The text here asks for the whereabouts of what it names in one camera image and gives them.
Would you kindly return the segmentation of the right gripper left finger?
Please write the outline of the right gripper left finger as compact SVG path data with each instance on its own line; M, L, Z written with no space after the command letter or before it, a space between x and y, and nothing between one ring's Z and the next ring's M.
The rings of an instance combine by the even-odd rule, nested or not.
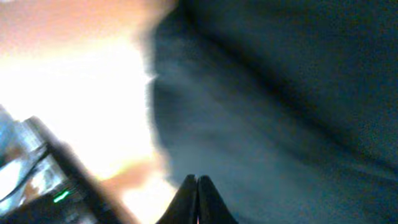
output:
M156 224L197 224L197 192L195 175L187 175Z

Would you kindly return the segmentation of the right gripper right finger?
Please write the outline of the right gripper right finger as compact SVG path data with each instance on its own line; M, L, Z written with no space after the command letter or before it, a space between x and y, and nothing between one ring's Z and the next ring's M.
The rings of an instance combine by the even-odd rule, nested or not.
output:
M197 186L199 224L238 224L209 176L201 176Z

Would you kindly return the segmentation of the black t-shirt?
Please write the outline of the black t-shirt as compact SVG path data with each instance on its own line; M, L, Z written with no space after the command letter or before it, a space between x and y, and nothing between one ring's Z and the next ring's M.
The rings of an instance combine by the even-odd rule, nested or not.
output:
M396 1L179 1L154 70L173 184L240 223L397 222Z

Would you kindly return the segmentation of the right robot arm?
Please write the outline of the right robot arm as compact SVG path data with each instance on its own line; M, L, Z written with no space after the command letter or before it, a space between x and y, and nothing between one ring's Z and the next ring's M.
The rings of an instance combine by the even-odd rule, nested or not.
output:
M136 223L37 118L1 110L1 223ZM156 221L234 224L207 176L188 175Z

